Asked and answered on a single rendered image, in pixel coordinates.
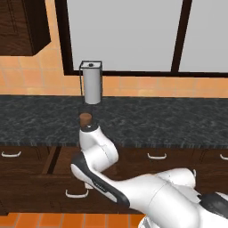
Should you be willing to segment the white paper towel roll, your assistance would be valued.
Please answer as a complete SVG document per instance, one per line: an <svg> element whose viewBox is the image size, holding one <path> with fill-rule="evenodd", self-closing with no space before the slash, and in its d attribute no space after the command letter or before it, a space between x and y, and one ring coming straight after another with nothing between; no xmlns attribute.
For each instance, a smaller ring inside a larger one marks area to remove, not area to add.
<svg viewBox="0 0 228 228"><path fill-rule="evenodd" d="M84 69L85 102L97 104L101 101L101 76L99 69Z"/></svg>

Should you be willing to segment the brown cylinder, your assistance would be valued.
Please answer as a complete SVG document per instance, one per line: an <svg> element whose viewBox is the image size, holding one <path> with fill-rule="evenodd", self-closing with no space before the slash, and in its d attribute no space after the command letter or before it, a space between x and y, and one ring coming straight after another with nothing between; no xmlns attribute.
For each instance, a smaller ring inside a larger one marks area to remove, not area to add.
<svg viewBox="0 0 228 228"><path fill-rule="evenodd" d="M84 127L90 125L92 122L92 115L90 113L81 113L79 115L80 126Z"/></svg>

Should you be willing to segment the dark framed window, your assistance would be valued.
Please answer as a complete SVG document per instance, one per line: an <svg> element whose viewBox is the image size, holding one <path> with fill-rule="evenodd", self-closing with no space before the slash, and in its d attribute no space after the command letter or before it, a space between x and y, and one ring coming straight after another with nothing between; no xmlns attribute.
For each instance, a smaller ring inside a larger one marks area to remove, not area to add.
<svg viewBox="0 0 228 228"><path fill-rule="evenodd" d="M228 78L228 0L54 0L66 75Z"/></svg>

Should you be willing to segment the dark wood open drawer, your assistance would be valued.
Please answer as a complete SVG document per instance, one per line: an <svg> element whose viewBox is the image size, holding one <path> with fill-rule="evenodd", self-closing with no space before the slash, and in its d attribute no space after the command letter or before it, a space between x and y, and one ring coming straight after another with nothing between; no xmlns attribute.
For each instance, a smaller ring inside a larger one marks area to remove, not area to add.
<svg viewBox="0 0 228 228"><path fill-rule="evenodd" d="M70 171L71 158L79 152L78 147L62 147L52 173L32 178L38 199L52 202L54 209L62 213L136 214L135 210L118 205L94 189L83 199L71 199L65 195L65 191L76 195L86 193L85 184ZM109 179L125 180L145 171L147 154L144 149L118 147L118 153L118 162L102 172Z"/></svg>

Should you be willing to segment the dark wood wall cupboard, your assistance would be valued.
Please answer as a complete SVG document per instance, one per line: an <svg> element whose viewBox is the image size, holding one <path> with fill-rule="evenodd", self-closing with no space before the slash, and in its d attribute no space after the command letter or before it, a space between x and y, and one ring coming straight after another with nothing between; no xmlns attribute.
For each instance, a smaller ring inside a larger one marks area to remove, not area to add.
<svg viewBox="0 0 228 228"><path fill-rule="evenodd" d="M45 0L0 0L0 56L33 56L50 43Z"/></svg>

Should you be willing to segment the dark wood drawer front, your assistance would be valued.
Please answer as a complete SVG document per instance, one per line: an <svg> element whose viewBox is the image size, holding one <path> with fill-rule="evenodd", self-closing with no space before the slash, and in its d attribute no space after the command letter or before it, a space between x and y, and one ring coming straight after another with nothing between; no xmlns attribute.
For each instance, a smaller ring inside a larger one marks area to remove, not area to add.
<svg viewBox="0 0 228 228"><path fill-rule="evenodd" d="M152 149L152 148L121 148L119 160L115 165L115 174L118 180L142 175L146 173L155 174L172 168L187 167L191 171L199 167L198 158L194 149ZM166 159L149 159L151 156L164 156Z"/></svg>
<svg viewBox="0 0 228 228"><path fill-rule="evenodd" d="M228 150L209 150L202 152L197 168L197 190L201 193L219 191L228 193Z"/></svg>
<svg viewBox="0 0 228 228"><path fill-rule="evenodd" d="M2 151L18 158L3 158ZM0 177L47 174L53 166L56 147L48 146L0 146Z"/></svg>

